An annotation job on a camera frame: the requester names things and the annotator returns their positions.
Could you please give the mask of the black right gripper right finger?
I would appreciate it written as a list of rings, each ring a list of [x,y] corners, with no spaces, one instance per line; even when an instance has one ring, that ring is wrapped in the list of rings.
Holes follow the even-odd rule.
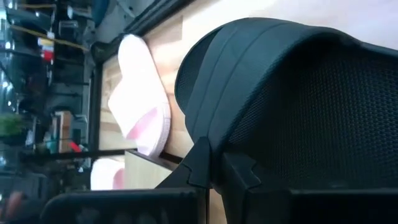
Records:
[[[228,223],[397,223],[397,189],[291,189],[244,154],[223,154]]]

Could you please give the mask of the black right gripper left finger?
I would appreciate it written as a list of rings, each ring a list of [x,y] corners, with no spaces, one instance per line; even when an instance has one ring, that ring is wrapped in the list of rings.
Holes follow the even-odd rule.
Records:
[[[102,190],[56,196],[41,223],[207,223],[211,147],[200,138],[154,189]]]

